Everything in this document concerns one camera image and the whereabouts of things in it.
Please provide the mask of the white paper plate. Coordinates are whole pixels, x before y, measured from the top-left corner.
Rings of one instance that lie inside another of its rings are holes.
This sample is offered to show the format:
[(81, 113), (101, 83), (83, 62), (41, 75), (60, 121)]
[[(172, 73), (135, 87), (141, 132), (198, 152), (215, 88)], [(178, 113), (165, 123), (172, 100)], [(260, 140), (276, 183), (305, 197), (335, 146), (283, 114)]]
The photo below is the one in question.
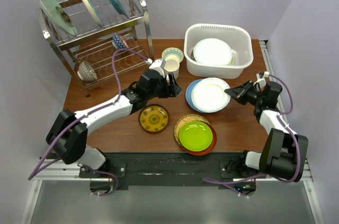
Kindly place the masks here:
[(230, 96), (225, 92), (230, 89), (223, 79), (209, 77), (198, 82), (192, 90), (193, 105), (204, 113), (214, 113), (224, 109), (230, 102)]

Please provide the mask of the white fluted bottom plate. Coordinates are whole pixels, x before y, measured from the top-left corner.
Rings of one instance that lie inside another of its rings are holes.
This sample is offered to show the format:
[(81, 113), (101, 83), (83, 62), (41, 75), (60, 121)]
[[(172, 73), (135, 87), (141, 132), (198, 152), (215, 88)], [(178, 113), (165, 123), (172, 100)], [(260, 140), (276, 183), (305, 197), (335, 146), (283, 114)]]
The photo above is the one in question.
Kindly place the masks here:
[(217, 39), (206, 38), (193, 48), (194, 59), (204, 65), (229, 65), (233, 60), (233, 51), (229, 44)]

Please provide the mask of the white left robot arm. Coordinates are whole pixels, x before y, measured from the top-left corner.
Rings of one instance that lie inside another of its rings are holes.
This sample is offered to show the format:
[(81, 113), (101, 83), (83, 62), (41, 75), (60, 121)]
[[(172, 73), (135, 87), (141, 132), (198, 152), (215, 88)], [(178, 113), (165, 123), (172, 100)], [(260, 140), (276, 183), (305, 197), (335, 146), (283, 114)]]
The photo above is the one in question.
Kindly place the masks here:
[(163, 76), (148, 69), (139, 81), (106, 102), (87, 110), (61, 111), (46, 142), (65, 164), (78, 163), (91, 168), (97, 177), (105, 177), (110, 171), (108, 159), (98, 149), (87, 145), (87, 137), (100, 127), (145, 108), (153, 98), (176, 97), (181, 91), (173, 73)]

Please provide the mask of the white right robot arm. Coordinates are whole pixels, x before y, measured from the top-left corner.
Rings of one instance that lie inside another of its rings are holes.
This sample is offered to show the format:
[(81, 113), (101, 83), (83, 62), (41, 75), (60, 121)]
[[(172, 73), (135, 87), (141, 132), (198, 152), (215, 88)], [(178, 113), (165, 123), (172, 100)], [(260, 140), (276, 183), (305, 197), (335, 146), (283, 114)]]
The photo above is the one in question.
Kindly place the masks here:
[(267, 140), (260, 153), (243, 152), (242, 161), (236, 164), (240, 177), (247, 178), (255, 170), (287, 183), (298, 182), (302, 177), (308, 138), (293, 131), (277, 108), (283, 87), (286, 87), (284, 82), (269, 81), (260, 91), (256, 83), (248, 81), (225, 90), (236, 102), (253, 105), (258, 123), (267, 132)]

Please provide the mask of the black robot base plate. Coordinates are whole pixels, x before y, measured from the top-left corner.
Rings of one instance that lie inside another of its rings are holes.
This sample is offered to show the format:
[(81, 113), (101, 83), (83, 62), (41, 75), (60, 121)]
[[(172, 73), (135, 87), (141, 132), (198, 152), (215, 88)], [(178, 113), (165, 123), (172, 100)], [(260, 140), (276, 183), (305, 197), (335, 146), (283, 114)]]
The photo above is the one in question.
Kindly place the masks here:
[(222, 182), (256, 175), (243, 153), (108, 153), (106, 172), (118, 178), (118, 188), (130, 186), (206, 186), (203, 178)]

